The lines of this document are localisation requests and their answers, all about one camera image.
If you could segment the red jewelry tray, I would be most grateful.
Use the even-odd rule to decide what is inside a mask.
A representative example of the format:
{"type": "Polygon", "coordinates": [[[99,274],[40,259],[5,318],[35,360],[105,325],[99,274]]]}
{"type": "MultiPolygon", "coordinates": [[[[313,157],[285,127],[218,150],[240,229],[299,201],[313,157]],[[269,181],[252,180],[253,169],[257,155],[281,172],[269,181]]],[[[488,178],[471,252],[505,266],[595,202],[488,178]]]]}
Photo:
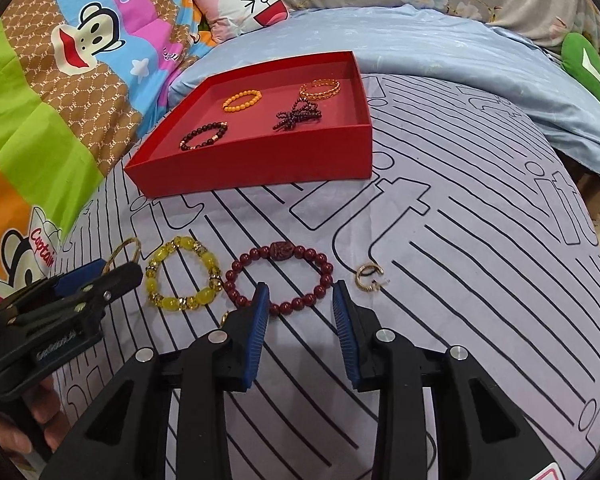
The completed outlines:
{"type": "Polygon", "coordinates": [[[358,63],[350,51],[280,58],[206,78],[174,107],[126,163],[145,196],[262,184],[367,179],[372,124],[358,63]],[[320,119],[279,127],[301,86],[340,85],[318,102],[320,119]]]}

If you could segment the thin gold bangle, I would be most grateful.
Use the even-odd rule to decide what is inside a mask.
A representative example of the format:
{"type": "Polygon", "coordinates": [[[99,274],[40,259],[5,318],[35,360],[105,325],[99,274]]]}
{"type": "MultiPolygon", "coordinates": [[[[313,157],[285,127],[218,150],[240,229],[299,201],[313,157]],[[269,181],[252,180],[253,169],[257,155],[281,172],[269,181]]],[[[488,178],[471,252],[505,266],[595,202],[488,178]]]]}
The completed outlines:
{"type": "Polygon", "coordinates": [[[140,261],[140,254],[142,253],[142,243],[137,237],[129,237],[123,242],[121,242],[116,248],[114,248],[114,251],[106,260],[106,263],[102,268],[102,274],[107,274],[114,267],[114,262],[116,261],[117,256],[120,254],[120,252],[123,252],[125,248],[129,246],[134,247],[134,252],[131,261],[134,263],[138,263],[140,261]]]}

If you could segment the green plush cushion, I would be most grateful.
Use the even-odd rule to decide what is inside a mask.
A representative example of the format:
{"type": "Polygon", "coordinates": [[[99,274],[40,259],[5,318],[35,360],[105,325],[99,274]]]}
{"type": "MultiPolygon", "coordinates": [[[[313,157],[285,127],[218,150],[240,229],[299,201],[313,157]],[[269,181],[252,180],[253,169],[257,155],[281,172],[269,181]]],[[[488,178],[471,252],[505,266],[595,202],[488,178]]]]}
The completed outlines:
{"type": "Polygon", "coordinates": [[[600,101],[600,56],[585,36],[577,32],[565,36],[562,68],[600,101]]]}

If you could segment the pink cartoon face pillow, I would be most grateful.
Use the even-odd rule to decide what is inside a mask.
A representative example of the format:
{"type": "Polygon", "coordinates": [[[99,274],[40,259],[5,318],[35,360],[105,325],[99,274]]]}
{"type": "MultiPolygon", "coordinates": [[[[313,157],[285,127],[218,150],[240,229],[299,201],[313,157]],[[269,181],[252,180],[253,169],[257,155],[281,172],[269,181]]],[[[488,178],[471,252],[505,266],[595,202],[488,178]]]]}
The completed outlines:
{"type": "Polygon", "coordinates": [[[194,0],[216,44],[267,28],[289,18],[283,0],[194,0]]]}

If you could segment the lavender striped bed sheet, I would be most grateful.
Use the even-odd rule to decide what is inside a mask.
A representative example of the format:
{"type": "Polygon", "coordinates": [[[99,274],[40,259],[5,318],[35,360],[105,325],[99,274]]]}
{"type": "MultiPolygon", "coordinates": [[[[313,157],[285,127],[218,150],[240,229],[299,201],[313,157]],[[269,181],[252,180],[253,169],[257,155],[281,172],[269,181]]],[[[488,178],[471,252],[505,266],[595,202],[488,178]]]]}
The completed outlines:
{"type": "MultiPolygon", "coordinates": [[[[289,240],[416,346],[469,350],[516,402],[568,479],[600,446],[600,243],[577,187],[528,116],[498,96],[418,77],[363,78],[373,122],[365,181],[231,188],[150,200],[119,166],[61,249],[59,272],[134,236],[150,252],[200,240],[221,268],[289,240]],[[376,262],[379,292],[354,274],[376,262]]],[[[351,388],[332,293],[268,324],[259,374],[228,394],[235,479],[369,479],[377,394],[351,388]]],[[[74,422],[135,351],[186,348],[233,304],[163,312],[144,286],[112,304],[105,339],[56,373],[74,422]]]]}

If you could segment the colourful cartoon monkey blanket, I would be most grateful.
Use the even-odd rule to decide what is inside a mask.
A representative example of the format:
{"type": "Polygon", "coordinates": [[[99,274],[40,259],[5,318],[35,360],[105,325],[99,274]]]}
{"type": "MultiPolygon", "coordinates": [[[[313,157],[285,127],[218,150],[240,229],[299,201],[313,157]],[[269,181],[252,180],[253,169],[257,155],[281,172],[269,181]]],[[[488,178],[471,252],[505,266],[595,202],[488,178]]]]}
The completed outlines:
{"type": "Polygon", "coordinates": [[[12,0],[0,17],[0,302],[45,278],[96,188],[212,48],[193,0],[12,0]]]}

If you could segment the light blue pillow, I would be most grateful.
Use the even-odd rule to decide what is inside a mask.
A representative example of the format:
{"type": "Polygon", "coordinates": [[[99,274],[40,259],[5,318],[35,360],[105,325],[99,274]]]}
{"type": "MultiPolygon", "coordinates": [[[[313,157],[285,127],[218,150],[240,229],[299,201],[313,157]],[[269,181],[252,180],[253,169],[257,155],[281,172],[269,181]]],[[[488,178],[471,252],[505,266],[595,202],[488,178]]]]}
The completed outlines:
{"type": "Polygon", "coordinates": [[[301,11],[227,40],[178,75],[176,107],[211,75],[293,56],[350,51],[363,74],[467,84],[520,107],[553,148],[600,175],[600,101],[540,47],[514,32],[404,4],[301,11]]]}

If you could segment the gold hoop earring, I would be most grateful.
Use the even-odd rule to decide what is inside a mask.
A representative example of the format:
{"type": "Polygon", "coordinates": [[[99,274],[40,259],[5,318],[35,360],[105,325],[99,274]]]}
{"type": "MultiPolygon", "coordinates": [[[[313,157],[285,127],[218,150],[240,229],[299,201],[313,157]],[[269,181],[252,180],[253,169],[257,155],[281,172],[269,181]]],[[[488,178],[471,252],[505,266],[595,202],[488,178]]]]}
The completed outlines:
{"type": "Polygon", "coordinates": [[[380,292],[390,283],[384,268],[373,261],[366,262],[356,269],[354,282],[362,292],[380,292]]]}

